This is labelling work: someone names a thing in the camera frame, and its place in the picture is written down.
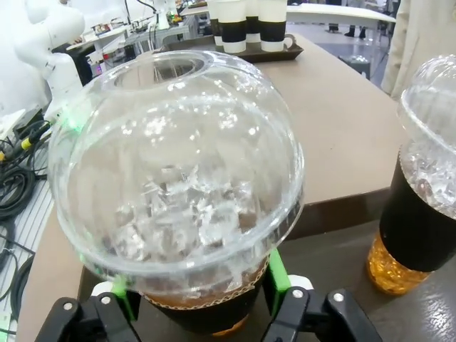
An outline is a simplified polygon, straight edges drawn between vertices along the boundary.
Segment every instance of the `floor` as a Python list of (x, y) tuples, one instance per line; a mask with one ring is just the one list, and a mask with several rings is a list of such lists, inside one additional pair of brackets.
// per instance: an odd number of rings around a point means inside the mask
[(343, 34), (349, 30), (347, 25), (339, 25), (339, 33), (329, 33), (327, 30), (328, 25), (321, 24), (287, 24), (286, 26), (288, 33), (299, 33), (335, 56), (362, 55), (370, 60), (373, 52), (370, 81), (380, 87), (388, 61), (388, 38), (381, 37), (377, 46), (372, 49), (373, 32), (370, 30), (365, 40), (345, 37)]

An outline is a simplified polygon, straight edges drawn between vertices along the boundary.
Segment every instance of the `bolt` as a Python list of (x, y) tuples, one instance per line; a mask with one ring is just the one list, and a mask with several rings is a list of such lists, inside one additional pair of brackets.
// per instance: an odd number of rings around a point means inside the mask
[(343, 294), (337, 293), (333, 296), (335, 301), (343, 301)]
[(109, 297), (103, 297), (103, 298), (101, 299), (101, 302), (102, 302), (103, 304), (109, 304), (109, 303), (111, 302), (111, 298), (109, 298)]
[(294, 298), (302, 298), (304, 293), (301, 290), (293, 290), (293, 297)]

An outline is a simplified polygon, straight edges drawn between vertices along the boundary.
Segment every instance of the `white equipment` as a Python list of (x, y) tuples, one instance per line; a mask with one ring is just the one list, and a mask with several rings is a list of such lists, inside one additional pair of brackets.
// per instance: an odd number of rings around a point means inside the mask
[(82, 89), (73, 59), (52, 53), (84, 32), (84, 17), (77, 9), (52, 0), (26, 0), (31, 25), (20, 30), (14, 49), (23, 62), (36, 67), (51, 89), (52, 101), (45, 113), (51, 122), (58, 117), (63, 102)]

